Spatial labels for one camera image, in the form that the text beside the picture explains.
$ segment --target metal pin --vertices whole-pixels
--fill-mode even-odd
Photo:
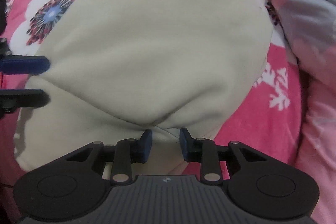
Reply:
[[[208,173],[204,176],[204,179],[207,181],[219,181],[221,176],[216,173]]]
[[[126,174],[116,174],[112,177],[112,179],[116,182],[125,182],[129,179],[129,176]]]

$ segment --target floral blanket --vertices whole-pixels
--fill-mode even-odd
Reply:
[[[14,54],[34,55],[45,37],[76,0],[13,0],[2,35]],[[285,41],[275,11],[267,0],[256,4],[274,24],[266,68],[238,110],[226,121],[215,141],[227,145],[238,140],[283,162],[294,163],[301,126],[301,91],[296,60]],[[25,75],[3,76],[2,89],[24,87]],[[23,174],[14,160],[13,138],[18,113],[0,120],[0,179],[13,185]],[[185,174],[196,174],[190,164]],[[223,172],[227,176],[225,165]],[[0,199],[11,220],[19,217],[11,191]]]

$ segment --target bed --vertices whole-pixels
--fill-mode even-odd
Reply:
[[[45,37],[76,0],[9,1],[11,10],[7,15],[6,30],[1,36],[8,39],[13,54],[30,56],[36,54]],[[288,10],[281,10],[281,1],[253,1],[265,14],[269,15],[269,20],[273,25],[267,63],[243,103],[222,125],[215,142],[219,145],[227,145],[233,139],[242,141],[312,175],[321,190],[320,202],[313,213],[313,218],[320,224],[334,224],[336,212],[332,206],[336,204],[336,194],[328,193],[327,189],[332,183],[336,183],[335,169],[333,170],[336,158],[331,144],[335,138],[329,134],[324,134],[323,138],[319,138],[319,132],[325,130],[335,132],[335,125],[332,126],[327,121],[322,125],[319,124],[314,133],[311,133],[310,121],[314,119],[316,112],[328,116],[328,119],[333,119],[330,108],[334,111],[333,106],[335,105],[326,106],[328,111],[325,111],[319,104],[316,106],[314,103],[316,100],[322,100],[324,103],[330,102],[329,97],[328,99],[321,98],[320,95],[312,95],[312,89],[322,89],[319,86],[325,79],[319,79],[310,68],[307,69],[303,65],[304,62],[301,59],[304,60],[305,56],[298,53],[300,47],[294,47],[293,53],[291,49],[293,44],[289,46],[288,33],[286,33],[286,28],[290,28],[290,25],[286,25]],[[307,71],[309,75],[301,73],[299,67]],[[313,80],[312,83],[310,75],[318,80]],[[23,88],[26,81],[26,75],[2,75],[1,89]],[[333,92],[330,88],[325,89],[332,97]],[[310,98],[308,107],[314,110],[312,112],[306,112],[305,99],[307,96]],[[306,117],[308,122],[302,118],[306,113],[310,116],[310,120],[308,116]],[[0,120],[0,180],[1,183],[8,185],[13,185],[25,173],[14,157],[17,151],[15,151],[13,139],[15,142],[20,141],[20,136],[15,135],[18,115],[19,112],[16,112]],[[196,174],[198,168],[196,164],[189,164],[183,173]],[[224,165],[223,173],[226,177],[228,176]],[[319,173],[323,174],[323,179],[320,179]],[[1,189],[0,202],[12,222],[20,217],[10,189]]]

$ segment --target beige garment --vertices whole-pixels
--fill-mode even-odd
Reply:
[[[216,136],[261,74],[272,29],[252,0],[76,0],[38,52],[51,68],[26,87],[51,102],[21,111],[18,163],[152,128],[149,162],[134,172],[181,172],[179,128]]]

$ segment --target beige fabric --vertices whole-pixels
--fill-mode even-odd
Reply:
[[[135,173],[181,172],[179,128],[216,136],[261,74],[272,28],[252,0],[76,0],[38,53],[51,69],[28,81],[51,103],[22,110],[18,163],[152,128]]]

